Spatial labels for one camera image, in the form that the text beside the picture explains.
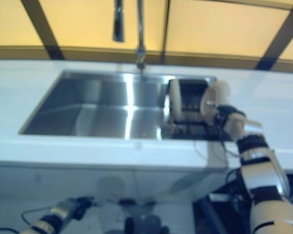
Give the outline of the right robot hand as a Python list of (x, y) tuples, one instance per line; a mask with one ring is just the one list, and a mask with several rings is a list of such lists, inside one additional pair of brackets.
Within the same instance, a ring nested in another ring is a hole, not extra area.
[(215, 102), (207, 101), (207, 106), (211, 108), (211, 114), (207, 116), (206, 123), (209, 126), (223, 127), (231, 114), (239, 114), (246, 117), (246, 114), (231, 105), (216, 105)]

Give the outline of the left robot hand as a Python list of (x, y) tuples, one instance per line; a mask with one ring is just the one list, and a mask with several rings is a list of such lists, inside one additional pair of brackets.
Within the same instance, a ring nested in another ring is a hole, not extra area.
[(93, 196), (82, 196), (75, 199), (77, 203), (73, 219), (80, 221), (84, 217), (86, 211), (97, 205)]

